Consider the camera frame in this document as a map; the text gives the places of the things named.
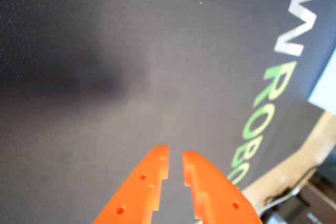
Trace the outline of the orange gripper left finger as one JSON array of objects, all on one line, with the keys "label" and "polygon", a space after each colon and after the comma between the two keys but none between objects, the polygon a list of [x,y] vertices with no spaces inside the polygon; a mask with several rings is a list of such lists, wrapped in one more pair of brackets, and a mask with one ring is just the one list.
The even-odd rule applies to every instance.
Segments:
[{"label": "orange gripper left finger", "polygon": [[151,223],[169,177],[170,148],[157,145],[137,164],[94,223]]}]

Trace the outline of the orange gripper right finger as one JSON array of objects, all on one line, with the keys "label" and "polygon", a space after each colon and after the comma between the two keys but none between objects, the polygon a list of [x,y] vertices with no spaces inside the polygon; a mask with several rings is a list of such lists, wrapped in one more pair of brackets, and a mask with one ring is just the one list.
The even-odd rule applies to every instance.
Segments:
[{"label": "orange gripper right finger", "polygon": [[238,187],[203,155],[182,154],[184,185],[191,190],[194,218],[203,223],[262,223]]}]

